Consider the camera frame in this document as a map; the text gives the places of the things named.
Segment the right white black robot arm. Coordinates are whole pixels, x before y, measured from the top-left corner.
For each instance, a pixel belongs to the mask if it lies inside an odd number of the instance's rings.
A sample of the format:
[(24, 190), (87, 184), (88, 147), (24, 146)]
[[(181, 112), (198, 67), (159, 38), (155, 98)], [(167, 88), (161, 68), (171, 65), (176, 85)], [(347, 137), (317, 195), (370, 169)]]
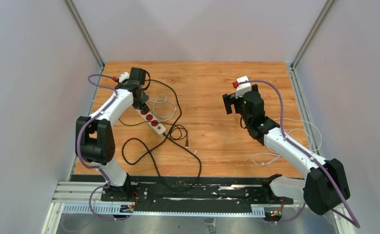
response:
[(280, 197), (291, 198), (304, 202), (318, 215), (344, 204), (351, 194), (343, 164), (336, 158), (327, 160), (311, 152), (289, 136), (281, 123), (268, 117), (257, 85), (235, 82), (234, 87), (235, 93), (222, 96), (226, 113), (240, 114), (252, 139), (282, 156), (304, 177), (269, 177), (261, 191), (262, 199), (272, 204)]

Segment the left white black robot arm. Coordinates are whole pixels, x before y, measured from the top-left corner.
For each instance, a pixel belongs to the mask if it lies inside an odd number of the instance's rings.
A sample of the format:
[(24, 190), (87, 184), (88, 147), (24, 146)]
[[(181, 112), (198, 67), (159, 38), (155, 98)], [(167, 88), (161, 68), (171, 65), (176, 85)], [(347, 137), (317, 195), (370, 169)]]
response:
[(150, 85), (149, 73), (133, 67), (123, 77), (112, 77), (117, 83), (110, 87), (111, 97), (93, 114), (80, 116), (76, 120), (76, 156), (88, 169), (98, 170), (105, 178), (105, 189), (112, 190), (120, 201), (132, 196), (131, 178), (114, 158), (116, 145), (112, 127), (130, 106), (143, 114), (150, 111), (145, 90)]

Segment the white red power strip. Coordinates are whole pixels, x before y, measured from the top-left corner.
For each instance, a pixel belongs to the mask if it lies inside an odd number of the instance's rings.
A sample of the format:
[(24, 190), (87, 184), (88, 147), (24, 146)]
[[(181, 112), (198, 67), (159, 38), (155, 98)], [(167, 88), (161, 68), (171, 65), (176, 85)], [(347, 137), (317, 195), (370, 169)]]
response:
[(163, 136), (166, 133), (166, 127), (160, 122), (160, 120), (155, 117), (149, 108), (144, 108), (142, 110), (136, 109), (137, 113), (143, 118), (144, 123), (146, 123), (156, 134)]

